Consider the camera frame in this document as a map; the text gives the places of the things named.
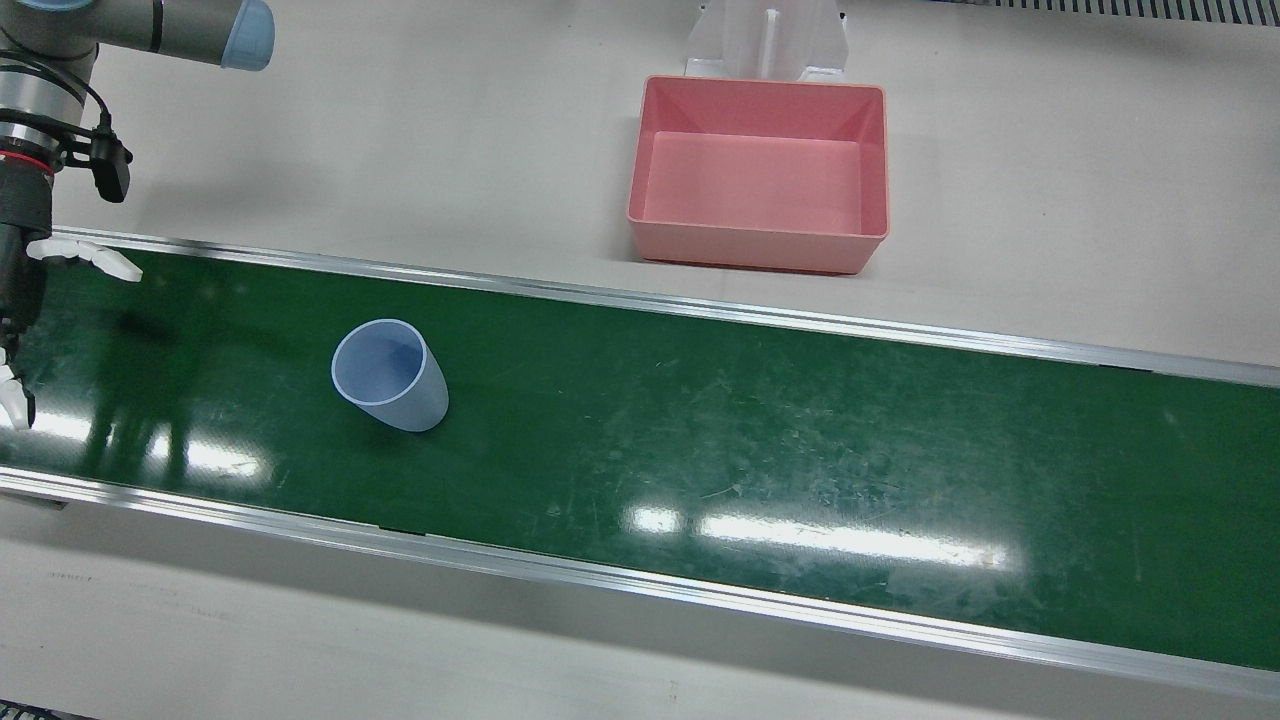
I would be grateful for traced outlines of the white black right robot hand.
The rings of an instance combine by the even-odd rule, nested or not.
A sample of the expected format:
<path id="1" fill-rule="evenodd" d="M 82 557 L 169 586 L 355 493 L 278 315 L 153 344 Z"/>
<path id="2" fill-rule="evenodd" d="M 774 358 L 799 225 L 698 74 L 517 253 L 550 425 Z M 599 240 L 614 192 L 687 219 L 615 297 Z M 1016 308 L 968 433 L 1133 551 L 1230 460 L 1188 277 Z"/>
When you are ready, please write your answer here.
<path id="1" fill-rule="evenodd" d="M 143 272 L 116 250 L 52 233 L 52 170 L 17 151 L 3 151 L 1 172 L 1 402 L 15 430 L 32 425 L 35 401 L 12 365 L 20 337 L 42 307 L 46 261 L 83 263 L 136 283 Z"/>

